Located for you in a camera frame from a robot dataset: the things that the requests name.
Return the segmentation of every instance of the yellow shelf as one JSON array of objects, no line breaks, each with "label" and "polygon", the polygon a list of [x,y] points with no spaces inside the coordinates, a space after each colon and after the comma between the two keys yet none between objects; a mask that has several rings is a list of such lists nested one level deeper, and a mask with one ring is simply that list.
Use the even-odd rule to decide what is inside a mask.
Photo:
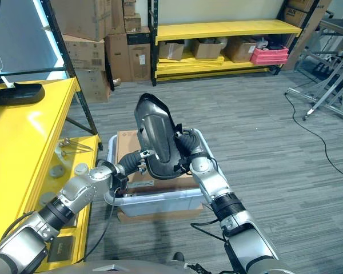
[{"label": "yellow shelf", "polygon": [[35,104],[0,106],[0,238],[15,219],[34,208],[71,100],[79,91],[75,78],[25,83],[42,84],[45,97]]},{"label": "yellow shelf", "polygon": [[228,70],[228,71],[210,71],[210,72],[201,72],[201,73],[194,73],[194,74],[174,74],[174,75],[165,75],[163,77],[159,77],[157,78],[157,81],[162,82],[162,81],[170,81],[170,80],[181,80],[181,79],[190,79],[190,78],[212,77],[212,76],[221,76],[221,75],[267,72],[267,71],[268,71],[267,67],[260,67],[260,68],[246,68],[246,69]]},{"label": "yellow shelf", "polygon": [[254,65],[252,62],[244,62],[244,63],[234,63],[228,58],[225,58],[224,62],[219,65],[185,65],[187,63],[181,63],[180,66],[175,67],[175,63],[171,63],[170,67],[164,66],[162,69],[158,69],[155,72],[155,77],[158,78],[161,75],[173,75],[173,74],[191,74],[196,72],[211,72],[211,71],[221,71],[221,70],[237,70],[237,69],[249,69],[252,67],[262,67],[261,65]]},{"label": "yellow shelf", "polygon": [[277,19],[159,25],[155,43],[236,35],[295,34],[299,36],[300,32],[300,28]]},{"label": "yellow shelf", "polygon": [[[42,188],[37,195],[35,210],[39,210],[42,206],[39,203],[39,197],[46,193],[46,192],[54,192],[57,193],[65,184],[66,182],[75,176],[75,167],[77,164],[86,163],[89,168],[95,166],[95,161],[97,160],[97,152],[98,152],[98,143],[99,137],[96,136],[87,136],[87,137],[79,137],[79,138],[71,138],[72,141],[84,144],[93,148],[93,151],[80,153],[80,154],[69,154],[67,156],[59,157],[56,154],[53,154],[51,159],[49,169],[53,166],[61,164],[65,168],[65,174],[60,178],[52,178],[49,175],[49,170],[46,172],[46,177],[44,179],[44,183]],[[70,148],[63,148],[64,151],[74,151]],[[73,249],[72,249],[72,257],[70,260],[66,261],[56,261],[56,262],[47,262],[47,258],[42,262],[36,272],[42,272],[51,270],[54,268],[64,267],[66,265],[74,264],[77,260],[84,256],[85,252],[85,243],[86,243],[86,234],[87,234],[87,225],[89,221],[89,213],[90,213],[90,205],[85,207],[82,211],[78,213],[77,216],[77,223],[75,227],[63,228],[59,237],[61,236],[72,236],[74,238],[73,241]]]}]

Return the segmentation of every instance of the box label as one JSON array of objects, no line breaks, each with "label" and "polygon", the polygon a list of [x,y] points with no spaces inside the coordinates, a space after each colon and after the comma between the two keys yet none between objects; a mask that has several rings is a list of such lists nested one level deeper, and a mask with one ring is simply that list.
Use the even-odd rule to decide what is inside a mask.
[{"label": "box label", "polygon": [[154,180],[132,182],[132,183],[127,184],[127,188],[153,187],[153,186],[154,186]]},{"label": "box label", "polygon": [[145,59],[145,55],[144,54],[141,54],[139,56],[139,64],[140,65],[145,65],[146,64],[146,59]]},{"label": "box label", "polygon": [[248,53],[252,53],[256,47],[255,46],[250,46]]}]

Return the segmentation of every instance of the pink crate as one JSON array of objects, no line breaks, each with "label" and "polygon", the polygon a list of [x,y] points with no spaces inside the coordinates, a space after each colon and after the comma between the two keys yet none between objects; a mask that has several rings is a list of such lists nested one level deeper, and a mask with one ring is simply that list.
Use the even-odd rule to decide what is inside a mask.
[{"label": "pink crate", "polygon": [[257,61],[272,61],[272,60],[282,60],[282,59],[287,59],[288,54],[267,54],[267,55],[257,55],[253,54],[251,61],[257,60]]},{"label": "pink crate", "polygon": [[259,50],[255,49],[250,61],[255,65],[280,65],[287,62],[288,49]]},{"label": "pink crate", "polygon": [[282,50],[259,50],[259,49],[254,49],[254,54],[257,54],[257,55],[288,54],[288,49],[286,47],[284,47]]},{"label": "pink crate", "polygon": [[287,57],[279,60],[257,60],[257,56],[253,55],[250,61],[255,65],[281,65],[287,62]]}]

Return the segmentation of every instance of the plastic storage bin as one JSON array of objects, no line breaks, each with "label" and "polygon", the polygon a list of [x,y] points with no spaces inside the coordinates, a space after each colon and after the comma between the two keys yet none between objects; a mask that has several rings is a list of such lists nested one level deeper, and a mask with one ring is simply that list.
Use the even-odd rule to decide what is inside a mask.
[{"label": "plastic storage bin", "polygon": [[[197,129],[194,130],[200,137],[203,148],[213,157],[201,132]],[[115,158],[116,139],[117,136],[114,135],[109,140],[107,159],[112,163],[114,163]],[[220,174],[225,177],[220,168],[219,171]],[[104,199],[108,204],[113,204],[113,193],[106,193]],[[114,205],[120,207],[127,216],[134,217],[144,214],[196,209],[204,200],[205,198],[201,193],[201,190],[199,188],[194,188],[191,190],[169,191],[147,195],[136,194],[129,197],[115,198]]]},{"label": "plastic storage bin", "polygon": [[288,49],[282,50],[259,50],[254,49],[250,61],[255,65],[281,65],[288,59]]}]

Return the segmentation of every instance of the cardboard box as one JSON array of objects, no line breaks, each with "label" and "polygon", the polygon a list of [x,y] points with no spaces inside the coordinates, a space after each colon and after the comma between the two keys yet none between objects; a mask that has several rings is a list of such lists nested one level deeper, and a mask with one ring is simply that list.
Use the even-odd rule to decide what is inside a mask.
[{"label": "cardboard box", "polygon": [[160,42],[159,43],[159,58],[180,61],[182,59],[183,49],[184,49],[184,40]]},{"label": "cardboard box", "polygon": [[141,16],[139,13],[134,16],[125,16],[125,29],[127,33],[141,31]]},{"label": "cardboard box", "polygon": [[123,14],[124,16],[134,16],[136,13],[136,2],[129,3],[124,2],[123,3]]},{"label": "cardboard box", "polygon": [[133,82],[150,80],[150,44],[128,46]]},{"label": "cardboard box", "polygon": [[319,25],[320,20],[324,16],[326,9],[330,5],[332,0],[320,0],[313,15],[310,17],[308,24],[306,27],[301,31],[300,37],[298,38],[295,46],[290,52],[288,60],[286,64],[283,66],[283,70],[292,70],[300,57],[300,54],[305,48],[306,43],[308,42],[311,34]]},{"label": "cardboard box", "polygon": [[111,30],[111,0],[51,0],[62,34],[100,41]]},{"label": "cardboard box", "polygon": [[151,36],[148,27],[141,27],[140,33],[127,33],[127,44],[138,45],[138,44],[150,44]]},{"label": "cardboard box", "polygon": [[234,63],[250,61],[257,42],[250,37],[232,36],[225,47],[225,55]]},{"label": "cardboard box", "polygon": [[193,42],[192,53],[195,59],[216,59],[220,55],[221,44],[205,44],[198,39]]},{"label": "cardboard box", "polygon": [[120,208],[117,209],[117,217],[121,223],[136,223],[139,221],[163,221],[163,220],[185,220],[195,219],[203,211],[202,205],[196,209],[170,211],[155,214],[144,214],[135,217],[128,217]]},{"label": "cardboard box", "polygon": [[289,0],[287,6],[307,13],[313,4],[314,0]]},{"label": "cardboard box", "polygon": [[105,70],[104,40],[95,42],[68,35],[63,35],[63,40],[74,69]]},{"label": "cardboard box", "polygon": [[[115,162],[118,163],[124,155],[140,149],[141,147],[137,138],[137,130],[119,131],[117,133]],[[185,190],[199,187],[193,177],[187,174],[183,174],[172,180],[158,180],[152,178],[148,172],[143,175],[136,172],[129,175],[128,178],[128,193],[160,190]]]},{"label": "cardboard box", "polygon": [[284,21],[296,27],[301,27],[308,14],[291,7],[285,8]]},{"label": "cardboard box", "polygon": [[126,34],[108,35],[105,38],[105,47],[113,79],[120,78],[123,82],[131,82],[132,77]]},{"label": "cardboard box", "polygon": [[111,29],[109,34],[125,33],[122,0],[111,0]]},{"label": "cardboard box", "polygon": [[110,87],[105,71],[76,70],[75,72],[88,103],[108,102]]}]

